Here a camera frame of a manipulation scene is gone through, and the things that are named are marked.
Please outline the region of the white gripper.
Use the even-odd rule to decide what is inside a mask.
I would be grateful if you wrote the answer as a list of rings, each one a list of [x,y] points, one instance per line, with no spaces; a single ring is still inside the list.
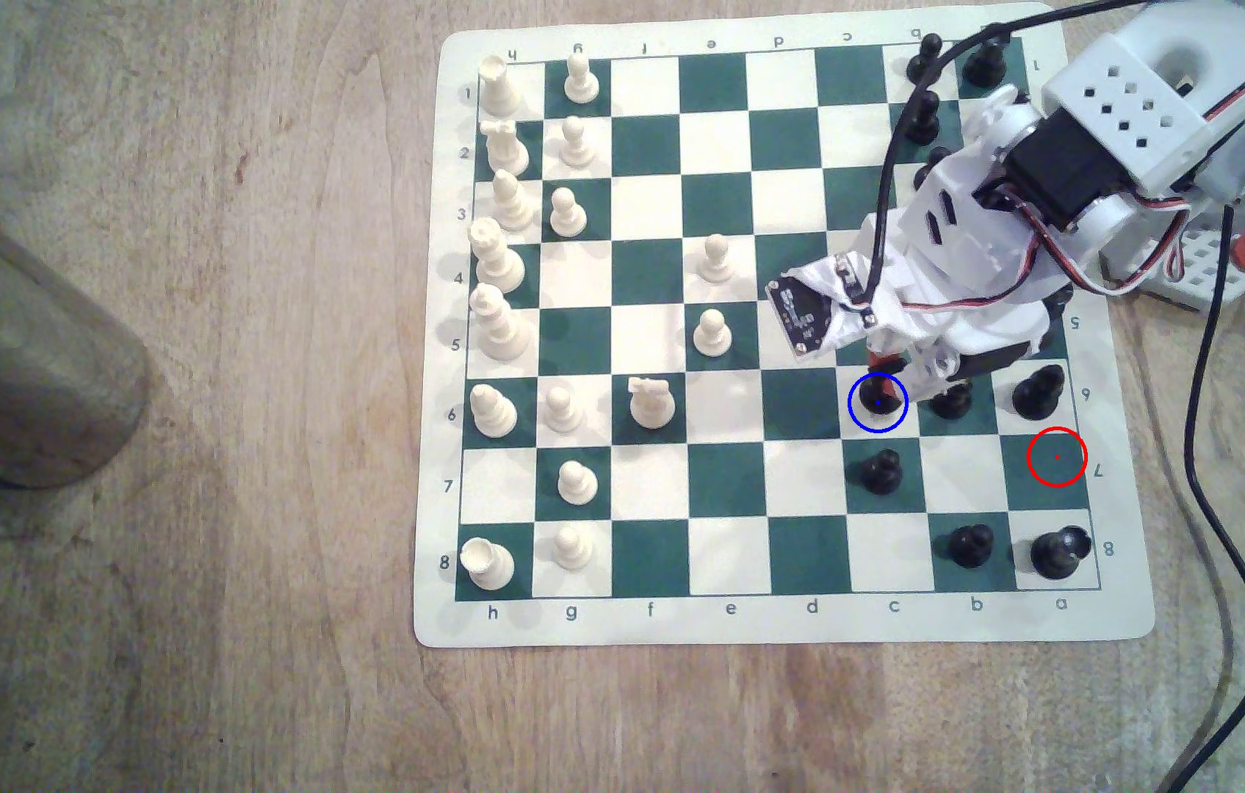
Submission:
[[[869,373],[895,378],[909,365],[910,402],[1040,352],[1056,295],[1071,291],[996,168],[964,148],[886,212],[865,344]]]

